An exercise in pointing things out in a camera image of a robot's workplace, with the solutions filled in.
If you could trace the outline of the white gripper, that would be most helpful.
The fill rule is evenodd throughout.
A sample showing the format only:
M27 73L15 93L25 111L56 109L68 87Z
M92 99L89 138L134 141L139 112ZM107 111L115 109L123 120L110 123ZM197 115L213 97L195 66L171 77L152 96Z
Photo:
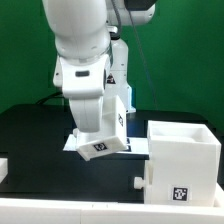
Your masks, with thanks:
M77 128L81 132L98 132L101 126L105 78L110 71L107 54L93 63L70 64L57 57L53 84L60 88Z

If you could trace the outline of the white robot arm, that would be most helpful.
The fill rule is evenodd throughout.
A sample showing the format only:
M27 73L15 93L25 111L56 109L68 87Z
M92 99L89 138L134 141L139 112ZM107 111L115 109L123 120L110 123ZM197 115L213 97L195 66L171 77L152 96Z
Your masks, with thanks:
M117 96L130 112L124 26L148 23L157 0L42 0L57 50L53 83L69 100L82 132L101 128L105 101Z

